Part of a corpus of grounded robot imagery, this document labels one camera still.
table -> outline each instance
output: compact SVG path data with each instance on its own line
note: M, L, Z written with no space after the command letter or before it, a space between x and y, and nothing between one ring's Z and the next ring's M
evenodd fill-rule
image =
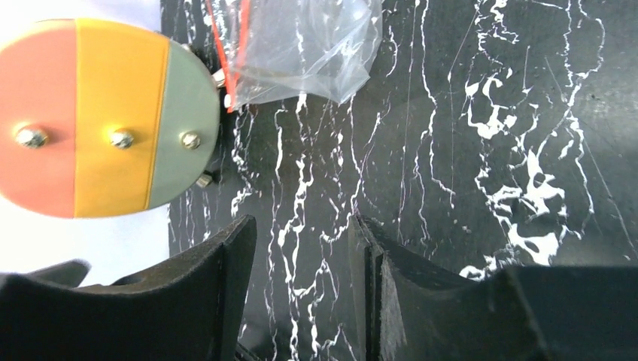
M163 32L214 68L203 9L163 0ZM257 218L240 341L267 359L358 358L352 214L477 281L511 264L636 265L636 17L632 0L385 1L352 100L223 121L221 184L171 204L172 254Z

green panel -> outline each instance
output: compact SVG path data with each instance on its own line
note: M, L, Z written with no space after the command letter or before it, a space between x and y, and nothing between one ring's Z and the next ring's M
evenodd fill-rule
M219 131L220 97L202 62L171 41L159 135L150 186L149 209L164 205L192 186L210 159ZM188 150L184 132L196 132L202 144Z

white background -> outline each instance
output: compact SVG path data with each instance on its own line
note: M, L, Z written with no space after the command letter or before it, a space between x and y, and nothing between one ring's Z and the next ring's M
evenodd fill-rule
M0 42L19 34L30 22L75 17L159 31L160 0L5 2L0 11ZM0 197L0 272L30 272L79 258L92 266L83 285L110 284L169 258L168 219L168 206L163 206L122 217L66 220L24 210Z

ziplock bag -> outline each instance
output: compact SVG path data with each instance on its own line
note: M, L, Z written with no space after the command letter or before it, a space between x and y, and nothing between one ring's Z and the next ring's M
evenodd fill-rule
M369 79L382 0L206 0L229 110L311 93L343 103Z

multicolored oval object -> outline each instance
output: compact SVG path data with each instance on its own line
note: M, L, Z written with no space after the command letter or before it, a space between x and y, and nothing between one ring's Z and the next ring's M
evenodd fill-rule
M0 195L64 218L164 205L202 175L220 98L189 50L104 20L47 20L0 44Z

